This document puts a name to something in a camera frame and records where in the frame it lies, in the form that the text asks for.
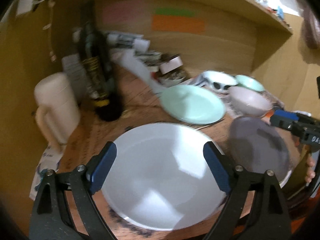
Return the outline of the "person's right hand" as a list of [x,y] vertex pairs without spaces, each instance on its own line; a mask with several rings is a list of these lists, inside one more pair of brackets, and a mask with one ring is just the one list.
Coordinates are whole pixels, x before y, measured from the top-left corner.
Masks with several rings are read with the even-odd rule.
[[305,181],[307,183],[310,183],[313,180],[313,178],[315,177],[315,172],[313,170],[313,168],[315,166],[315,161],[310,154],[307,157],[306,166],[307,166],[307,172],[306,172],[306,176],[305,176]]

